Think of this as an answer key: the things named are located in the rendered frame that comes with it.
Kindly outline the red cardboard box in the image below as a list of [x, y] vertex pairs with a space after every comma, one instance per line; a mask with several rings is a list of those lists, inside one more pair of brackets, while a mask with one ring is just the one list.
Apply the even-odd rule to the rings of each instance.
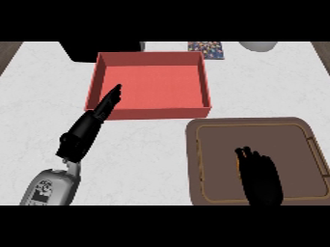
[[102, 52], [84, 110], [93, 110], [121, 84], [121, 101], [109, 119], [205, 118], [211, 96], [200, 52]]

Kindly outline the colourful patterned box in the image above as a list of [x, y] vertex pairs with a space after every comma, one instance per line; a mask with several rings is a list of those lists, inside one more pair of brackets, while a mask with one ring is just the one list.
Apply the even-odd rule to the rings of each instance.
[[189, 51], [199, 51], [206, 60], [223, 60], [225, 58], [223, 44], [218, 41], [190, 41]]

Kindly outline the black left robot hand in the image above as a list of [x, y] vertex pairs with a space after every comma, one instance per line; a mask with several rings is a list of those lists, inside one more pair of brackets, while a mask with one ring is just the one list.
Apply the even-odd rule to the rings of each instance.
[[76, 120], [69, 131], [60, 137], [60, 147], [56, 153], [63, 160], [79, 162], [87, 155], [97, 138], [102, 125], [115, 105], [121, 101], [121, 87], [118, 84], [104, 95], [94, 110], [88, 110]]

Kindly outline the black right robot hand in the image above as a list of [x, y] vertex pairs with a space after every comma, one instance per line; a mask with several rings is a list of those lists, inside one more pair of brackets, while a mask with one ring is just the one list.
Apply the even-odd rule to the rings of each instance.
[[251, 206], [280, 206], [283, 190], [274, 163], [268, 156], [251, 151], [249, 147], [239, 148], [246, 153], [242, 162], [242, 186]]

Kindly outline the grey round bowl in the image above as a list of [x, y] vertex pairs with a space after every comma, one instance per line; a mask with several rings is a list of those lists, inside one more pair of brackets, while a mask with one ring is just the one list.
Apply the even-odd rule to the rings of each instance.
[[254, 52], [268, 52], [277, 45], [276, 41], [242, 41], [240, 45]]

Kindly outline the brown tray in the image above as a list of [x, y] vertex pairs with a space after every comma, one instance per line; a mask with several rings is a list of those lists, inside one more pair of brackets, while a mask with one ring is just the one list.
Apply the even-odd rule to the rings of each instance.
[[330, 171], [308, 123], [295, 117], [199, 119], [186, 126], [190, 201], [246, 206], [245, 188], [280, 188], [286, 206], [330, 206]]

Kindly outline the black appliance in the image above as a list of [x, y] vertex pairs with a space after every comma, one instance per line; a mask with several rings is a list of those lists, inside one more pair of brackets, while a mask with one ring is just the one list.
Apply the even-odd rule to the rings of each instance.
[[79, 63], [94, 63], [100, 52], [138, 52], [144, 50], [143, 41], [62, 41], [69, 59]]

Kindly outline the golden brown croissant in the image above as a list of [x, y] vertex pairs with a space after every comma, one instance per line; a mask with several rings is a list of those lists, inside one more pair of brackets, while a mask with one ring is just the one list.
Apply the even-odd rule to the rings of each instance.
[[237, 174], [239, 174], [239, 178], [242, 177], [242, 173], [240, 173], [240, 168], [242, 168], [242, 162], [246, 159], [246, 153], [243, 151], [243, 149], [236, 149], [236, 167], [237, 167]]

